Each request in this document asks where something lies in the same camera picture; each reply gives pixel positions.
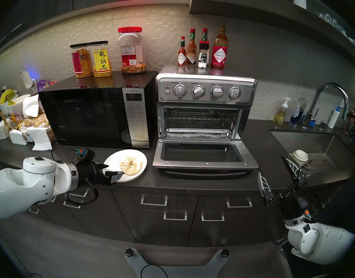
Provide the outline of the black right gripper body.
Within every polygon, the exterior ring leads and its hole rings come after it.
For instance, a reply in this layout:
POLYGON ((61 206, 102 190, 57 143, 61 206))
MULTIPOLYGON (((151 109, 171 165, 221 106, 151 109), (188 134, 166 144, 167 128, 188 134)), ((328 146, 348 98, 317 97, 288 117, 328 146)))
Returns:
POLYGON ((294 182, 290 183, 280 193, 274 194, 273 203, 270 207, 277 206, 282 212, 283 219, 286 221, 295 220, 305 214, 309 203, 301 195, 300 189, 303 185, 296 185, 294 182))

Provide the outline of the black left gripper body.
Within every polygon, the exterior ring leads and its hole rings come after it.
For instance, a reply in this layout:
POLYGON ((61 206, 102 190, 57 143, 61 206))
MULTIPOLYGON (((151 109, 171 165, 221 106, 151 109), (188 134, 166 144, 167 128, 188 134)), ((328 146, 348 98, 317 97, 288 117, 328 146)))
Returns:
POLYGON ((78 183, 77 188, 89 186, 86 178, 92 185, 108 185, 105 182, 105 175, 102 171, 97 171, 93 161, 77 161, 78 183))

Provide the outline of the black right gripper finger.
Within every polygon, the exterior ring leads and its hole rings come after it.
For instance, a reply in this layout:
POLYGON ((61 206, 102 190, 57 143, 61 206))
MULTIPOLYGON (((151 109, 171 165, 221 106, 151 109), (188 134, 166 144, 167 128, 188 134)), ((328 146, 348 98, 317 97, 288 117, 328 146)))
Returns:
POLYGON ((271 191, 269 183, 260 171, 258 171, 258 187, 264 206, 272 204, 275 196, 271 191))
POLYGON ((306 178, 304 172, 302 171, 299 164, 292 158, 287 158, 285 156, 281 156, 282 161, 285 164, 287 171, 289 172, 292 181, 296 185, 303 185, 306 184, 306 178))

